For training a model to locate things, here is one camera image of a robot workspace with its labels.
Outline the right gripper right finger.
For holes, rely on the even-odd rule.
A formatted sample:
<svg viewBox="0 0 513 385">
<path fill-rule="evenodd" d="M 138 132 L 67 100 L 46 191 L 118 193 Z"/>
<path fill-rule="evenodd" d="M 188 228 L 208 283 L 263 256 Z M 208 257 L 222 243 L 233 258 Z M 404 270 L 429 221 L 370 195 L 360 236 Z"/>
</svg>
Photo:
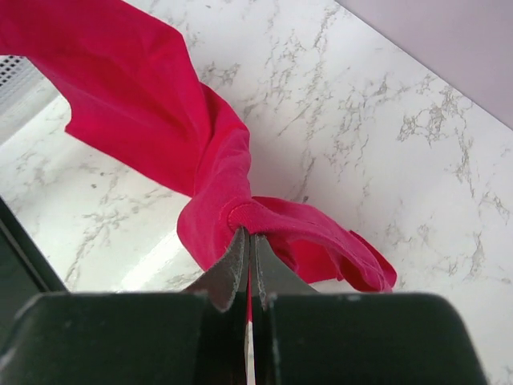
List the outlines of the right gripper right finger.
<svg viewBox="0 0 513 385">
<path fill-rule="evenodd" d="M 252 238 L 259 384 L 484 384 L 456 309 L 433 294 L 322 294 Z"/>
</svg>

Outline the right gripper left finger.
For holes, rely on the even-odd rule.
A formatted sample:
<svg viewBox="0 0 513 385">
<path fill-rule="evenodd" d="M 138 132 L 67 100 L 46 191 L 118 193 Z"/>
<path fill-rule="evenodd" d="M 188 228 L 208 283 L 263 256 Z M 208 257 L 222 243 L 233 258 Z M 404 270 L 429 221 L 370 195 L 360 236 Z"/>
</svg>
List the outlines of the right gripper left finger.
<svg viewBox="0 0 513 385">
<path fill-rule="evenodd" d="M 1 352 L 4 384 L 244 384 L 250 236 L 180 292 L 43 294 Z"/>
</svg>

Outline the magenta t shirt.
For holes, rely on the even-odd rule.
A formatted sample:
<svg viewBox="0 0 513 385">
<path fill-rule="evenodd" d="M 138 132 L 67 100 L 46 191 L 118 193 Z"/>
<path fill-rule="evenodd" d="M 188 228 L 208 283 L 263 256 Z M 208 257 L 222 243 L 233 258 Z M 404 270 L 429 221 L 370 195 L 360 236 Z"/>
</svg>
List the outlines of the magenta t shirt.
<svg viewBox="0 0 513 385">
<path fill-rule="evenodd" d="M 313 206 L 252 195 L 250 134 L 202 83 L 179 31 L 123 1 L 4 1 L 1 52 L 28 58 L 71 106 L 67 133 L 189 197 L 177 233 L 209 269 L 239 228 L 308 283 L 390 291 L 393 266 Z"/>
</svg>

